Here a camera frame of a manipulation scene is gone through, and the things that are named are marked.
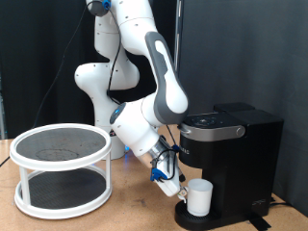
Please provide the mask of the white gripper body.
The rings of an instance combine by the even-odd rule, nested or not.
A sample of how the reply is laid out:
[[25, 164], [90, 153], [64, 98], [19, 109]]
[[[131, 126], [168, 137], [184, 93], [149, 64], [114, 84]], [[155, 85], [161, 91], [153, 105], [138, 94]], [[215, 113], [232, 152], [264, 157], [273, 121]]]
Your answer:
[[150, 180], [169, 197], [180, 192], [179, 167], [174, 153], [152, 160]]

